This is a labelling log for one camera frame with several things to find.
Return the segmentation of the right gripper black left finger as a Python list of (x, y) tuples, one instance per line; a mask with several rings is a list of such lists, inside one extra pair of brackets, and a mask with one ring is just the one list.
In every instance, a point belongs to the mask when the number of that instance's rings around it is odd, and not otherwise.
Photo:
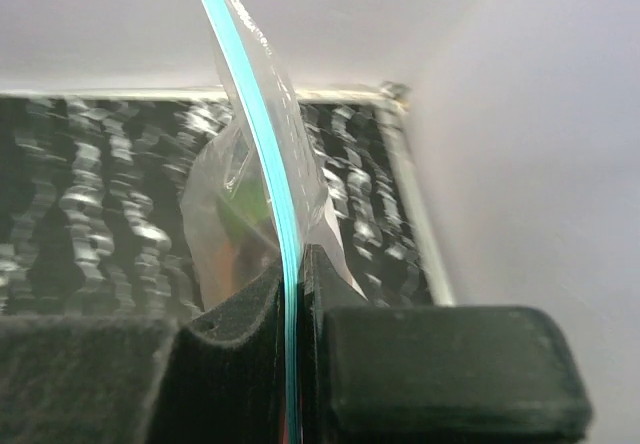
[(5, 317), (5, 443), (277, 443), (282, 269), (188, 323)]

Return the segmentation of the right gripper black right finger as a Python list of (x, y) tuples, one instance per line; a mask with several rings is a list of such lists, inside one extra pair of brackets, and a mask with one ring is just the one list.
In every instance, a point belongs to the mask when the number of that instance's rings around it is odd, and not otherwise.
[(305, 250), (306, 443), (581, 443), (594, 411), (569, 344), (523, 306), (378, 307)]

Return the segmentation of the green mango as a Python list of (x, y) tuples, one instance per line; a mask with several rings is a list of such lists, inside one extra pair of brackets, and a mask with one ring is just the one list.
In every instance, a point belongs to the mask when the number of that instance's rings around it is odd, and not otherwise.
[(234, 189), (223, 189), (217, 195), (217, 211), (230, 237), (239, 239), (249, 230), (271, 223), (267, 197), (261, 178), (243, 179)]

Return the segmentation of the blue zipper clear bag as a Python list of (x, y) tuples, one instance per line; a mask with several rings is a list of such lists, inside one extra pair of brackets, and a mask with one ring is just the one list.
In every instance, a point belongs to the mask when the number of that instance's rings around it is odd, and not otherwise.
[[(232, 119), (189, 171), (181, 200), (187, 244), (207, 308), (281, 266), (286, 434), (292, 443), (317, 442), (316, 343), (324, 311), (363, 305), (366, 297), (346, 263), (327, 180), (287, 74), (239, 0), (200, 1)], [(216, 197), (249, 178), (263, 181), (271, 223), (234, 239)]]

